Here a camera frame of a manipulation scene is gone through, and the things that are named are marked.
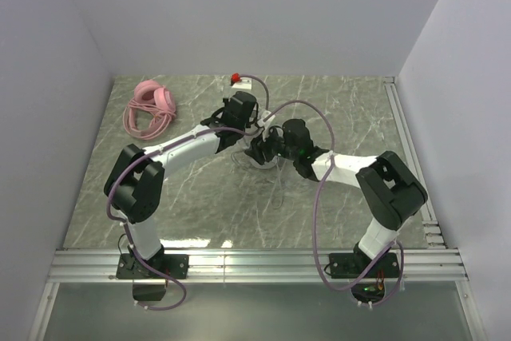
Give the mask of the white headphones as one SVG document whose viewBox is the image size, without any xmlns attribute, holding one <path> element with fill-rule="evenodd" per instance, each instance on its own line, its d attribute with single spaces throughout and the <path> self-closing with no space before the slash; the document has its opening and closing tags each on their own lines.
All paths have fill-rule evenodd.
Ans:
<svg viewBox="0 0 511 341">
<path fill-rule="evenodd" d="M 267 109 L 256 112 L 255 120 L 248 128 L 250 136 L 243 137 L 239 142 L 239 148 L 231 153 L 232 161 L 242 169 L 248 170 L 248 166 L 242 164 L 237 155 L 243 154 L 255 169 L 272 169 L 279 164 L 278 157 L 271 154 L 268 148 L 270 144 L 270 131 L 275 117 Z"/>
</svg>

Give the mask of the pink headphones with cable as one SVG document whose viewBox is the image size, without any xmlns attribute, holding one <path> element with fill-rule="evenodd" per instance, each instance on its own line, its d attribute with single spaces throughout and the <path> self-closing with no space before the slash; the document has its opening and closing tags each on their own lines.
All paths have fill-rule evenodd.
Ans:
<svg viewBox="0 0 511 341">
<path fill-rule="evenodd" d="M 145 129 L 137 127 L 137 113 L 148 113 L 152 119 Z M 172 93 L 155 80 L 140 82 L 123 112 L 123 126 L 128 135 L 143 141 L 160 136 L 176 118 L 176 102 Z"/>
</svg>

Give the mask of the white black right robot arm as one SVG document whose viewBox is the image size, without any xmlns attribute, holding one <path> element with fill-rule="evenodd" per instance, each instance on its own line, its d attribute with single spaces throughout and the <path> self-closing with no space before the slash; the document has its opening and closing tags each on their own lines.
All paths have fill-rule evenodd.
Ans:
<svg viewBox="0 0 511 341">
<path fill-rule="evenodd" d="M 244 150 L 258 165 L 278 157 L 291 161 L 304 179 L 336 182 L 359 188 L 372 215 L 354 251 L 367 260 L 397 239 L 405 222 L 428 201 L 426 189 L 397 153 L 357 157 L 333 153 L 314 144 L 306 124 L 290 119 L 250 140 Z"/>
</svg>

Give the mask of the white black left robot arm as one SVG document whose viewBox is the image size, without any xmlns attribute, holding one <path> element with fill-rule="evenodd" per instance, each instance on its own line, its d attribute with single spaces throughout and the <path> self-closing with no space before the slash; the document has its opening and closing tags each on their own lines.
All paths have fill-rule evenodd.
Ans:
<svg viewBox="0 0 511 341">
<path fill-rule="evenodd" d="M 224 151 L 258 133 L 267 110 L 256 98 L 237 91 L 224 105 L 187 133 L 141 149 L 125 146 L 105 182 L 106 214 L 118 222 L 129 240 L 129 255 L 139 268 L 163 274 L 168 270 L 153 214 L 164 180 L 186 165 Z"/>
</svg>

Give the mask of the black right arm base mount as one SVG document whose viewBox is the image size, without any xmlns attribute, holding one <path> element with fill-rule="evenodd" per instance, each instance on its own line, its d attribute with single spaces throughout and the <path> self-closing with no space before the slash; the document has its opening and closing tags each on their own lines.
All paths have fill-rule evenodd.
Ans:
<svg viewBox="0 0 511 341">
<path fill-rule="evenodd" d="M 330 253 L 328 264 L 323 271 L 332 279 L 354 280 L 369 265 L 370 259 L 363 253 Z M 372 306 L 380 303 L 386 296 L 386 278 L 398 278 L 401 275 L 401 263 L 394 253 L 387 252 L 365 274 L 368 283 L 358 283 L 350 289 L 357 303 Z"/>
</svg>

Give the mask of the aluminium right side rail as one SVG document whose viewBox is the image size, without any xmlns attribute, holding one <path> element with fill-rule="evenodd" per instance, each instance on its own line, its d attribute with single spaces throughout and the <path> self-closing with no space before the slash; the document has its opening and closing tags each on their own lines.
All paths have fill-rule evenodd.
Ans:
<svg viewBox="0 0 511 341">
<path fill-rule="evenodd" d="M 426 181 L 423 176 L 423 172 L 418 160 L 418 155 L 414 147 L 414 142 L 412 140 L 410 129 L 406 121 L 404 110 L 402 108 L 398 96 L 398 90 L 396 88 L 396 78 L 384 77 L 383 83 L 397 126 L 398 135 L 402 142 L 402 147 L 405 154 L 406 163 L 408 164 L 408 168 L 420 181 L 422 186 L 426 188 Z M 442 236 L 442 230 L 440 229 L 440 225 L 438 223 L 436 214 L 434 212 L 434 208 L 430 200 L 428 200 L 426 204 L 421 208 L 420 214 L 423 226 L 425 228 L 426 236 L 429 238 L 434 236 Z"/>
</svg>

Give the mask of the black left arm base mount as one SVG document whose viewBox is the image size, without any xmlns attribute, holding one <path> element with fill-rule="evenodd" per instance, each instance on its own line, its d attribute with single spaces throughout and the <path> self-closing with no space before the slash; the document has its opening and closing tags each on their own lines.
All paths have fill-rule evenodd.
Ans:
<svg viewBox="0 0 511 341">
<path fill-rule="evenodd" d="M 188 275 L 189 256 L 168 254 L 160 250 L 153 258 L 140 262 L 132 251 L 120 255 L 115 277 L 133 283 L 133 298 L 138 303 L 160 302 L 171 284 L 176 285 L 183 297 L 187 291 L 182 283 Z"/>
</svg>

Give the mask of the aluminium front rail frame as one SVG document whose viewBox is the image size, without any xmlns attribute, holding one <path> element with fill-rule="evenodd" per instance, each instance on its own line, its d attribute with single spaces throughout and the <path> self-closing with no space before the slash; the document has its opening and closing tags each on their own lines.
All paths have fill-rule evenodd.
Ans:
<svg viewBox="0 0 511 341">
<path fill-rule="evenodd" d="M 136 307 L 118 255 L 59 251 L 32 340 L 470 340 L 455 251 L 406 253 L 404 288 L 374 309 L 321 282 L 308 250 L 194 249 L 175 309 Z"/>
</svg>

